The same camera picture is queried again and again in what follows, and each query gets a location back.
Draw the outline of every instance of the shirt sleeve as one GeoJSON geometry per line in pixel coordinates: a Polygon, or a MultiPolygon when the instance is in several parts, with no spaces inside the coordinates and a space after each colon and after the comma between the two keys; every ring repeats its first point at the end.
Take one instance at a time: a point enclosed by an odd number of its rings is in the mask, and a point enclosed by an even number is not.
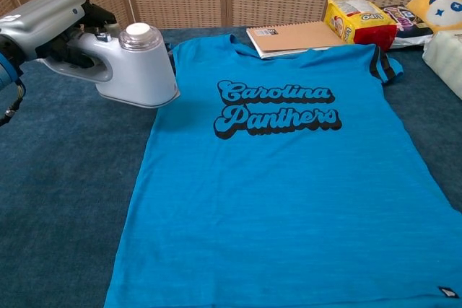
{"type": "Polygon", "coordinates": [[[382,84],[388,83],[397,76],[402,75],[403,67],[401,64],[387,55],[378,47],[375,47],[372,60],[370,62],[370,73],[382,84]]]}

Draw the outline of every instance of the snack bag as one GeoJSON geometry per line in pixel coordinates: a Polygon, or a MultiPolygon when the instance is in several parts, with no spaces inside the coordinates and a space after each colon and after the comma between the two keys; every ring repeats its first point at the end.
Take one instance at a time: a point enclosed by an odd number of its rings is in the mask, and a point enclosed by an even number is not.
{"type": "Polygon", "coordinates": [[[324,22],[346,43],[374,43],[387,51],[396,23],[367,0],[328,0],[324,22]]]}
{"type": "Polygon", "coordinates": [[[433,31],[428,25],[403,4],[384,6],[382,10],[398,26],[398,32],[391,48],[424,45],[432,38],[433,31]]]}
{"type": "Polygon", "coordinates": [[[462,0],[411,0],[407,7],[435,33],[462,29],[462,0]]]}

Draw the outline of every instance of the yellow snack box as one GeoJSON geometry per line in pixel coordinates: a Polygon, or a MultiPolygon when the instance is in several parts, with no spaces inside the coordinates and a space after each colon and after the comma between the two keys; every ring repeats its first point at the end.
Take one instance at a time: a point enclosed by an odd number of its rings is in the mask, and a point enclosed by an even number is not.
{"type": "Polygon", "coordinates": [[[324,22],[345,43],[374,43],[385,51],[398,30],[396,22],[367,0],[328,0],[324,22]]]}

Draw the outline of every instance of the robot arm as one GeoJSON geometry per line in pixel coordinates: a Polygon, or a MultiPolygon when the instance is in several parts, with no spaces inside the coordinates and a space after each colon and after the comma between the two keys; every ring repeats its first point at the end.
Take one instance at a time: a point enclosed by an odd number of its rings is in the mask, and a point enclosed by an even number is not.
{"type": "Polygon", "coordinates": [[[25,93],[19,79],[25,61],[51,57],[80,67],[91,59],[67,43],[80,32],[118,31],[114,14],[89,0],[32,0],[0,18],[0,91],[18,85],[18,100],[7,110],[0,126],[19,108],[25,93]]]}

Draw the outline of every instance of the black wire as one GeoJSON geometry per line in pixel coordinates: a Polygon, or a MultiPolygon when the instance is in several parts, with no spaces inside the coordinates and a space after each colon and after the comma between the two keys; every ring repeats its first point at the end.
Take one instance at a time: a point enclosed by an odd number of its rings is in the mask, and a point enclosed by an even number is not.
{"type": "Polygon", "coordinates": [[[6,112],[3,118],[0,119],[0,126],[4,126],[5,124],[9,123],[9,121],[13,118],[16,114],[16,111],[19,110],[19,106],[26,95],[26,86],[22,83],[21,79],[16,80],[16,85],[18,88],[18,97],[17,99],[6,109],[6,112]]]}

